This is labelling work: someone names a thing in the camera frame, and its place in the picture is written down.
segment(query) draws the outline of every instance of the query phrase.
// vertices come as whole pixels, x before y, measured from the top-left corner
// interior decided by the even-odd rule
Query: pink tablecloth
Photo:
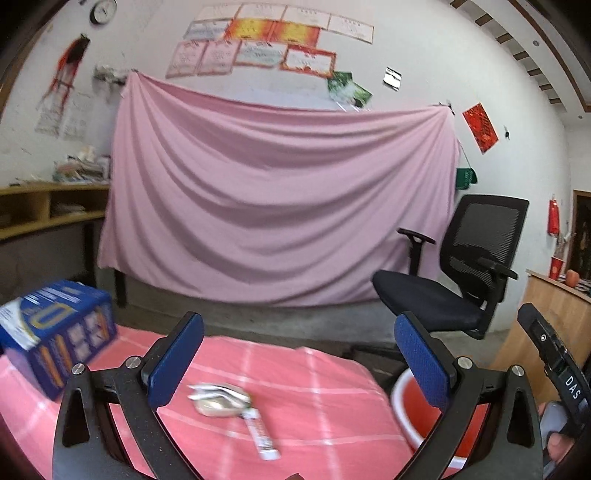
[[[90,367],[117,367],[143,355],[158,335],[119,328]],[[241,419],[200,416],[188,385],[227,382],[252,394],[282,458],[260,460]],[[59,403],[44,398],[0,358],[0,411],[25,454],[47,479]],[[292,350],[225,337],[203,341],[171,403],[158,410],[188,459],[207,480],[391,480],[411,456],[384,393],[361,365],[309,348]],[[151,474],[113,407],[137,469]]]

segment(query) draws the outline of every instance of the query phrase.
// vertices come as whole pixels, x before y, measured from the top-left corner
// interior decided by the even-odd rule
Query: chair armrest
[[[422,233],[414,232],[412,230],[406,230],[405,228],[399,228],[397,230],[398,233],[402,235],[406,235],[409,239],[418,238],[422,242],[427,242],[428,244],[435,245],[435,240],[433,238],[428,237],[427,235],[423,235]]]
[[[517,275],[517,273],[511,270],[510,268],[507,268],[506,266],[501,265],[500,263],[492,261],[488,258],[480,257],[478,260],[476,260],[476,262],[478,262],[478,264],[482,265],[486,269],[490,270],[492,273],[501,275],[503,277],[512,278],[513,280],[517,280],[519,278],[519,275]]]
[[[406,230],[405,228],[399,228],[398,233],[406,235],[410,241],[410,265],[408,267],[408,274],[418,275],[418,267],[421,264],[421,251],[423,250],[423,243],[435,245],[435,240],[429,238],[427,235],[422,233],[413,232],[412,230]]]

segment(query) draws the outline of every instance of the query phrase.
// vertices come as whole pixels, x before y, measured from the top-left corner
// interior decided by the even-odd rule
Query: blue box
[[[115,336],[111,296],[69,280],[0,307],[0,343],[8,358],[51,400],[72,366],[89,362]]]

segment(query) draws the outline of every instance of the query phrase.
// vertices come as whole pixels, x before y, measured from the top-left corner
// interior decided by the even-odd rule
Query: wooden desk
[[[81,223],[85,273],[72,280],[96,287],[93,220],[105,216],[108,195],[108,185],[34,183],[0,189],[0,216],[10,215],[9,225],[0,228],[0,244]],[[86,211],[79,215],[52,216],[51,205],[55,203],[75,203]]]
[[[540,311],[582,367],[591,352],[591,297],[545,275],[530,270],[527,273],[529,279],[522,304],[532,303]],[[525,369],[538,404],[558,400],[537,349],[517,320],[490,368],[504,371],[515,364]]]

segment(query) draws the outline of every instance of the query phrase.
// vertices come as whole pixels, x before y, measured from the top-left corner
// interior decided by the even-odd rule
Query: human hand
[[[544,414],[545,408],[546,403],[542,403],[538,407],[538,413],[540,414],[540,417]],[[550,455],[550,458],[552,458],[553,461],[559,463],[566,456],[573,445],[574,439],[560,433],[553,433],[548,439],[548,455]]]

